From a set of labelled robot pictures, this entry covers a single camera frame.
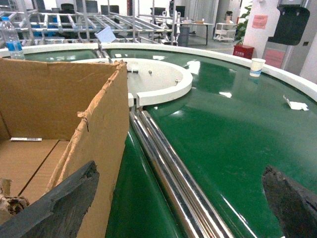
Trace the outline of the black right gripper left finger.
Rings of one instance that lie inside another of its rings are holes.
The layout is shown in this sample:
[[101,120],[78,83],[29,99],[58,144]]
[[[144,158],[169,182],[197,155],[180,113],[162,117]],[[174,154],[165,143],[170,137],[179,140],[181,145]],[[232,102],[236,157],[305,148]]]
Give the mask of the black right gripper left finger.
[[75,238],[99,183],[89,161],[0,227],[2,238]]

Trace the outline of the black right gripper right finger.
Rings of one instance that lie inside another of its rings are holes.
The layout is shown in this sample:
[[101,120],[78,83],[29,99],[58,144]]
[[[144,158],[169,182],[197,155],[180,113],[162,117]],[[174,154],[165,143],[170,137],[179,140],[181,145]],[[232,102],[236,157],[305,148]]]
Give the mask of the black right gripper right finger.
[[317,194],[273,166],[262,175],[268,205],[286,238],[317,236]]

